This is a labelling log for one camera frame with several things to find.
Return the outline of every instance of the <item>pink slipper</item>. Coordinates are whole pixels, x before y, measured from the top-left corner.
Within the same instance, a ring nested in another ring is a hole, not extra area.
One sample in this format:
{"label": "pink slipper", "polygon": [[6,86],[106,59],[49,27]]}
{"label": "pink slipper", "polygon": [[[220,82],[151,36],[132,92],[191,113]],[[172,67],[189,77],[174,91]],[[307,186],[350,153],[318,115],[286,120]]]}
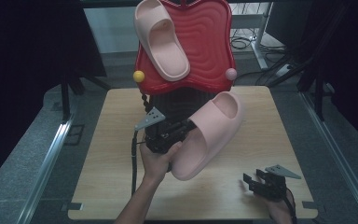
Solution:
{"label": "pink slipper", "polygon": [[142,47],[164,79],[177,81],[188,75],[190,63],[172,19],[159,0],[144,0],[138,4],[134,26]]}
{"label": "pink slipper", "polygon": [[190,131],[172,159],[172,174],[179,180],[196,176],[234,137],[244,116],[243,105],[232,92],[222,91],[189,119]]}

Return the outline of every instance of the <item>red panel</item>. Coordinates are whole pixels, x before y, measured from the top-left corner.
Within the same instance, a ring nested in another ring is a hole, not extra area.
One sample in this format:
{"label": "red panel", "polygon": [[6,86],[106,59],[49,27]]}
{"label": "red panel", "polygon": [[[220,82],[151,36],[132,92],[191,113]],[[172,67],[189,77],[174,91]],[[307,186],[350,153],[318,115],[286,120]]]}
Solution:
{"label": "red panel", "polygon": [[161,3],[172,18],[176,35],[190,61],[190,73],[174,82],[163,79],[140,45],[135,65],[136,70],[145,73],[145,80],[138,83],[140,91],[149,95],[180,87],[216,93],[229,91],[232,81],[226,78],[226,71],[235,68],[235,62],[229,45],[231,9],[228,3],[224,0],[199,0],[190,5],[164,0]]}

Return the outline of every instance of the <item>yellow ball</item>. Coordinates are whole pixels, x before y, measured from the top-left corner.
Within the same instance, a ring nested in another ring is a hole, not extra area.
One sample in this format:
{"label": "yellow ball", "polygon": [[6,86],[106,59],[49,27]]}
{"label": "yellow ball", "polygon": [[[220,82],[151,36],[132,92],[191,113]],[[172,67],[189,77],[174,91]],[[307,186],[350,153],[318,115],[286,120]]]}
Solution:
{"label": "yellow ball", "polygon": [[133,80],[136,82],[143,82],[145,79],[145,73],[143,71],[135,71],[133,73]]}

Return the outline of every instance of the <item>human hand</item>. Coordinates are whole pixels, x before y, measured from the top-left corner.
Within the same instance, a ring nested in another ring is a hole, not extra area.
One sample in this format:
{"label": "human hand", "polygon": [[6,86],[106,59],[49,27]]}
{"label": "human hand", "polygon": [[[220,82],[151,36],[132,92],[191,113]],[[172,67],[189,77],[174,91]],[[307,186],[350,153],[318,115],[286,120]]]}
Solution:
{"label": "human hand", "polygon": [[[290,215],[289,207],[284,202],[284,200],[281,200],[280,202],[273,202],[258,194],[255,194],[255,197],[261,200],[267,206],[269,215],[276,223],[278,224],[293,223],[292,217]],[[293,206],[293,208],[295,208],[296,207],[295,199],[290,189],[286,190],[286,197],[289,200],[290,204]]]}
{"label": "human hand", "polygon": [[182,142],[177,142],[171,146],[165,154],[153,153],[145,143],[141,144],[142,162],[145,168],[144,182],[152,185],[159,185],[167,173],[169,163],[173,155],[182,146]]}

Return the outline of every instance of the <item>wooden tabletop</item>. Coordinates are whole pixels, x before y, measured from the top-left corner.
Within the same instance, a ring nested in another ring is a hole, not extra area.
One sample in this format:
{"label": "wooden tabletop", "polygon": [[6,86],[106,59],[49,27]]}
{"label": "wooden tabletop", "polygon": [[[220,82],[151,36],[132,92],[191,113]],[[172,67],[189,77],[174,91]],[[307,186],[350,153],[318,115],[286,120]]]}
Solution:
{"label": "wooden tabletop", "polygon": [[[230,143],[193,179],[180,181],[167,174],[147,214],[147,219],[259,219],[269,218],[242,179],[255,179],[255,169],[280,164],[302,176],[286,178],[296,199],[298,218],[314,218],[315,209],[303,208],[313,202],[280,115],[266,87],[234,87],[244,102],[245,118]],[[71,219],[115,219],[131,196],[131,139],[134,125],[145,117],[138,89],[107,93],[72,203]],[[138,133],[138,141],[143,132]],[[138,181],[144,168],[138,155]]]}

